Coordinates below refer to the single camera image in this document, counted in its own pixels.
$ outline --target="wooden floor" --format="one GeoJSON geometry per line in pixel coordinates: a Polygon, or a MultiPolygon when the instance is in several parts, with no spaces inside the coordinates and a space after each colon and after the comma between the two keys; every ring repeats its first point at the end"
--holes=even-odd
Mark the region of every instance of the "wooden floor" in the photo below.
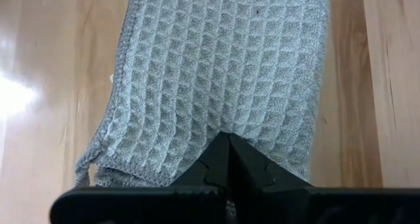
{"type": "MultiPolygon", "coordinates": [[[[104,113],[128,0],[0,0],[0,223],[47,223],[104,113]]],[[[420,186],[420,3],[331,0],[323,187],[420,186]]]]}

